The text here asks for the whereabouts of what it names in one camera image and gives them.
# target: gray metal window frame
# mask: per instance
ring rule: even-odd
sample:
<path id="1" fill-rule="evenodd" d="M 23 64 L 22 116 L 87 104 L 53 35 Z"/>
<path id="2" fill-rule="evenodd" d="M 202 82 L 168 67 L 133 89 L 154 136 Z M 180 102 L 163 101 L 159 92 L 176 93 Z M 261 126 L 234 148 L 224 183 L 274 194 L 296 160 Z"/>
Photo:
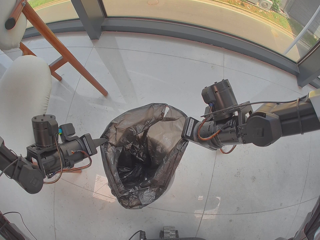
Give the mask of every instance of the gray metal window frame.
<path id="1" fill-rule="evenodd" d="M 54 33 L 86 31 L 90 39 L 99 39 L 102 31 L 146 33 L 182 38 L 222 47 L 278 67 L 297 78 L 300 87 L 320 88 L 320 41 L 298 62 L 236 35 L 195 24 L 141 17 L 108 17 L 102 0 L 71 0 L 79 19 L 48 23 Z M 23 38 L 40 35 L 33 27 Z"/>

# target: chair armrest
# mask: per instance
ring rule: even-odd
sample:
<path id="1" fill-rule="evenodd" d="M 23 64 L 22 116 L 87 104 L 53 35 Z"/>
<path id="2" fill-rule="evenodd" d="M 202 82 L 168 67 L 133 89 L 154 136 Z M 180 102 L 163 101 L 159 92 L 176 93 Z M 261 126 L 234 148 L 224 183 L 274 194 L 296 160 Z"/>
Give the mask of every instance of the chair armrest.
<path id="1" fill-rule="evenodd" d="M 16 22 L 22 12 L 23 7 L 26 5 L 25 0 L 17 0 L 10 17 L 6 20 L 5 22 L 5 28 L 7 30 L 13 29 L 14 26 L 16 25 Z"/>

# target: robotic arm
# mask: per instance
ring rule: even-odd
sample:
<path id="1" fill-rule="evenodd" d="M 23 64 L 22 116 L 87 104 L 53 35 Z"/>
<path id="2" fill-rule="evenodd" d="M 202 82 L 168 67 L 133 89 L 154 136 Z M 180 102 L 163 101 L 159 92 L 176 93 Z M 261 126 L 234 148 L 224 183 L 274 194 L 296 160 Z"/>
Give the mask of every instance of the robotic arm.
<path id="1" fill-rule="evenodd" d="M 89 133 L 74 136 L 72 123 L 58 123 L 54 115 L 43 114 L 32 118 L 35 143 L 26 148 L 26 157 L 9 150 L 0 137 L 0 171 L 14 179 L 26 192 L 38 193 L 44 178 L 53 177 L 62 168 L 73 168 L 84 158 L 97 153 L 105 138 L 92 139 Z"/>
<path id="2" fill-rule="evenodd" d="M 205 119 L 186 118 L 182 138 L 211 150 L 248 143 L 266 147 L 283 136 L 320 130 L 320 89 L 297 100 L 238 105 L 226 79 L 205 87 L 202 98 L 209 105 Z M 253 111 L 258 103 L 264 104 Z"/>

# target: garbage bag opening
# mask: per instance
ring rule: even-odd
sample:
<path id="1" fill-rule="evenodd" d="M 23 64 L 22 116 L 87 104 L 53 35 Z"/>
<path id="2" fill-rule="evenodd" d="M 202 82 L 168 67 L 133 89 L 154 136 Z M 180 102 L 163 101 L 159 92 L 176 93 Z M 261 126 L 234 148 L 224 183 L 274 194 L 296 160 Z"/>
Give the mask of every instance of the garbage bag opening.
<path id="1" fill-rule="evenodd" d="M 187 115 L 164 103 L 129 110 L 101 137 L 103 167 L 111 193 L 127 209 L 141 209 L 167 189 L 188 145 L 181 138 Z"/>

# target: white tiled floor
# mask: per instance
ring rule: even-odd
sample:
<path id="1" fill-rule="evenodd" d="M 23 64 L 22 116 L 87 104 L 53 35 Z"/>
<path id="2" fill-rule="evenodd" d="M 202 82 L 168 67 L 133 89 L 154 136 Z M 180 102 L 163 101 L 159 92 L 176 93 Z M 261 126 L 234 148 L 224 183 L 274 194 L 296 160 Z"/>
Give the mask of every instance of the white tiled floor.
<path id="1" fill-rule="evenodd" d="M 59 124 L 73 123 L 78 136 L 98 138 L 113 118 L 151 102 L 199 118 L 202 89 L 222 78 L 229 79 L 238 102 L 291 100 L 313 89 L 298 87 L 294 76 L 266 63 L 202 43 L 107 32 L 95 41 L 86 33 L 58 37 L 109 92 L 102 96 L 68 63 L 57 70 L 63 79 L 52 78 L 47 113 Z M 41 37 L 23 42 L 48 64 L 59 57 Z M 0 54 L 0 77 L 12 63 L 9 57 L 19 55 L 14 53 Z M 289 238 L 319 196 L 319 140 L 313 132 L 266 148 L 237 146 L 229 155 L 189 143 L 170 190 L 141 210 L 126 210 L 110 194 L 99 152 L 89 169 L 63 174 L 35 195 L 2 177 L 1 189 L 14 191 L 0 192 L 0 209 L 21 212 L 38 239 L 125 240 L 137 230 L 150 239 L 166 225 L 174 225 L 180 237 L 207 240 Z M 8 218 L 30 236 L 18 216 Z"/>

